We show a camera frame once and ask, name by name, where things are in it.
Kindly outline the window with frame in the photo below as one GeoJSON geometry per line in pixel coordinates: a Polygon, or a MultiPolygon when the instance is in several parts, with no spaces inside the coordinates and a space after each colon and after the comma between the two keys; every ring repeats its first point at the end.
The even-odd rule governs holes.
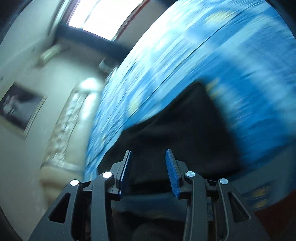
{"type": "Polygon", "coordinates": [[[149,1],[78,1],[70,11],[67,25],[103,39],[119,38],[149,1]]]}

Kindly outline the black pants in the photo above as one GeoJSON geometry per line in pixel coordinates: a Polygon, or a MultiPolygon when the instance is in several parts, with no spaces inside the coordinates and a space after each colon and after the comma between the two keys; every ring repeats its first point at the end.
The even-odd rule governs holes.
{"type": "Polygon", "coordinates": [[[165,154],[205,179],[216,181],[241,171],[238,151],[217,107],[197,81],[168,106],[146,121],[124,130],[104,155],[98,172],[108,171],[132,152],[127,190],[116,212],[129,211],[149,218],[182,220],[185,202],[175,198],[165,154]]]}

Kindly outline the framed wall picture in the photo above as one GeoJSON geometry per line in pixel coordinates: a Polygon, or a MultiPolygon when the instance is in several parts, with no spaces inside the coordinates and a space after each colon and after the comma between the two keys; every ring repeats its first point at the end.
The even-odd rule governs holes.
{"type": "Polygon", "coordinates": [[[1,95],[1,124],[26,138],[47,97],[18,82],[1,95]]]}

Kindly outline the blue patterned bed sheet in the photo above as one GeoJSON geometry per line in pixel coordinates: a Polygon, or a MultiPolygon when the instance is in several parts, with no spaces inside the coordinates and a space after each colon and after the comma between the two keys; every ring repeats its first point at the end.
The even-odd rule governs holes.
{"type": "Polygon", "coordinates": [[[238,151],[226,177],[260,210],[295,190],[295,22],[277,1],[177,1],[144,33],[102,91],[83,178],[120,134],[192,82],[213,101],[238,151]]]}

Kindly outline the cream tufted leather headboard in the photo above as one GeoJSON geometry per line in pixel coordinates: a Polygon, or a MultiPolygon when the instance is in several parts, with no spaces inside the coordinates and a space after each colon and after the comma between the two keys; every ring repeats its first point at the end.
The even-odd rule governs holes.
{"type": "Polygon", "coordinates": [[[72,89],[50,136],[39,182],[52,203],[73,179],[82,180],[86,150],[105,81],[87,78],[72,89]]]}

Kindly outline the left dark blue curtain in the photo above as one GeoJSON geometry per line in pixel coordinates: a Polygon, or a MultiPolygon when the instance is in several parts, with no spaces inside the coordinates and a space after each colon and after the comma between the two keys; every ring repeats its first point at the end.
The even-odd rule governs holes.
{"type": "Polygon", "coordinates": [[[58,24],[55,37],[65,38],[93,48],[119,63],[121,63],[131,51],[131,48],[116,41],[104,39],[91,32],[71,27],[65,23],[58,24]]]}

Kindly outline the white wall air conditioner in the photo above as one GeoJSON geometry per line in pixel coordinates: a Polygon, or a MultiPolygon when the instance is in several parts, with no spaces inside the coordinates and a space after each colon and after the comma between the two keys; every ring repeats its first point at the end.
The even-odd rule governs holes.
{"type": "Polygon", "coordinates": [[[56,44],[44,51],[37,60],[37,66],[44,67],[51,59],[58,56],[69,48],[61,44],[56,44]]]}

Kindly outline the white desk fan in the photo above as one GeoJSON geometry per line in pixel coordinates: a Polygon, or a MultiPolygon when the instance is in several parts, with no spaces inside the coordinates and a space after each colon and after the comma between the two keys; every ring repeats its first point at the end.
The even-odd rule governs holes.
{"type": "Polygon", "coordinates": [[[116,62],[115,60],[110,58],[104,58],[99,63],[98,68],[102,73],[109,75],[117,65],[118,65],[118,62],[116,62]]]}

